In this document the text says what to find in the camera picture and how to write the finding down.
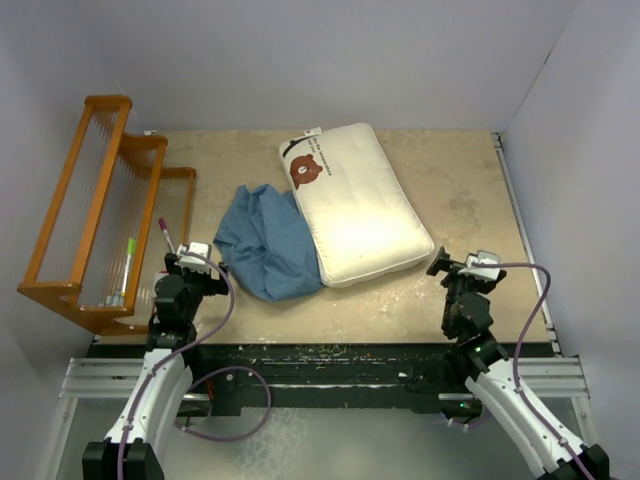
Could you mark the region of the white pillow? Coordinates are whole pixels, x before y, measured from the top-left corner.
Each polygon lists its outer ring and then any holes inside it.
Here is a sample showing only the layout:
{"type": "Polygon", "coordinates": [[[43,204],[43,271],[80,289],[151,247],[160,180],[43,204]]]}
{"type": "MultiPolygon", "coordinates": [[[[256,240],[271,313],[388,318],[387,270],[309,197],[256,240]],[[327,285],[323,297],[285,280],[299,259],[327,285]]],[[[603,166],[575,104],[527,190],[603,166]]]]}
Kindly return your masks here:
{"type": "Polygon", "coordinates": [[[434,251],[370,125],[303,134],[283,142],[279,156],[325,286],[408,269],[434,251]]]}

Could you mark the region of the blue pillowcase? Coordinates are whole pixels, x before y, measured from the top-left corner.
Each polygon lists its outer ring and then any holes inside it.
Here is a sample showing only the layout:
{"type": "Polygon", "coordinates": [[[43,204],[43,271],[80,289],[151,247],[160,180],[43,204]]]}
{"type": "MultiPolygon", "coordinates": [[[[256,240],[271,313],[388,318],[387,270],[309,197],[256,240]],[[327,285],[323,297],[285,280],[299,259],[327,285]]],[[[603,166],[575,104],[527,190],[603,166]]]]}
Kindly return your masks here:
{"type": "Polygon", "coordinates": [[[309,226],[290,191],[239,186],[213,243],[238,283],[261,300],[292,300],[323,288],[309,226]]]}

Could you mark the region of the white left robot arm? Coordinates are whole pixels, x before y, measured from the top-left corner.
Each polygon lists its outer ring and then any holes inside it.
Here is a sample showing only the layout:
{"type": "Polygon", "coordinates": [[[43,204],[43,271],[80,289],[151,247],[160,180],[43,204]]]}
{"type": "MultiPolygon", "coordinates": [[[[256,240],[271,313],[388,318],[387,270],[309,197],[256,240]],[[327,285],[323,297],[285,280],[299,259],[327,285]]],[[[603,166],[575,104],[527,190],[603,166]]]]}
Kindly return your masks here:
{"type": "Polygon", "coordinates": [[[161,455],[186,392],[202,387],[194,318],[206,296],[227,295],[227,267],[211,261],[211,247],[181,245],[164,257],[155,283],[142,370],[115,424],[82,455],[84,479],[163,479],[161,455]]]}

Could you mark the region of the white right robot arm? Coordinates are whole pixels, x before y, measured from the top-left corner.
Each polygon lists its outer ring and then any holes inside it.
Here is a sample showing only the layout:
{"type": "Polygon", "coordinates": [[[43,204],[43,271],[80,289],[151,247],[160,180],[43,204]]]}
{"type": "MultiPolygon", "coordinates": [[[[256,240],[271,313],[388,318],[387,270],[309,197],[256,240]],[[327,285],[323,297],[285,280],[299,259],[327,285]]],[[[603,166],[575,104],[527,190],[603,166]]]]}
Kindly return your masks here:
{"type": "Polygon", "coordinates": [[[549,270],[531,262],[504,263],[483,250],[456,261],[441,247],[427,268],[429,276],[445,274],[441,329],[453,342],[445,366],[446,383],[469,390],[508,434],[537,479],[608,479],[610,460],[604,449],[589,446],[567,428],[527,385],[519,360],[526,334],[551,286],[549,270]],[[488,294],[515,268],[536,270],[545,277],[539,300],[518,337],[513,355],[491,333],[488,294]]]}

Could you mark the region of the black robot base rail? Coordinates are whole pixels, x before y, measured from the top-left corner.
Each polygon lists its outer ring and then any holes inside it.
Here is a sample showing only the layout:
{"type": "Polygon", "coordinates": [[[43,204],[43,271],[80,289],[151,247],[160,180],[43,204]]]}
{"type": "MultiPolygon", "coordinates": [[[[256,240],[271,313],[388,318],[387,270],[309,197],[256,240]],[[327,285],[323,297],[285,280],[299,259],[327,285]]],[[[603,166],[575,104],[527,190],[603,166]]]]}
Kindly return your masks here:
{"type": "Polygon", "coordinates": [[[477,410],[446,344],[211,344],[192,400],[219,416],[244,408],[477,410]]]}

